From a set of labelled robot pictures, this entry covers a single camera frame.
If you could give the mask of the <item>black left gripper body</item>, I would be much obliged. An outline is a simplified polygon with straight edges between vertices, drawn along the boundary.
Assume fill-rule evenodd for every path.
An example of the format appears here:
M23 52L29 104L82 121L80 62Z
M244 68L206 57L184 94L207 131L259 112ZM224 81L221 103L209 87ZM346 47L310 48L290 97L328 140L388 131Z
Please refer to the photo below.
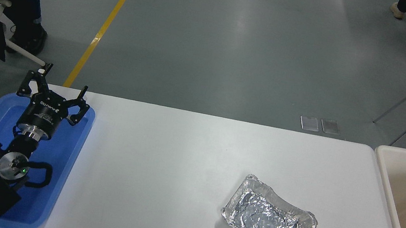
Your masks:
M19 128L33 125L44 133L53 135L61 121L69 114L69 107L65 102L66 99L54 91L37 92L32 96L16 125Z

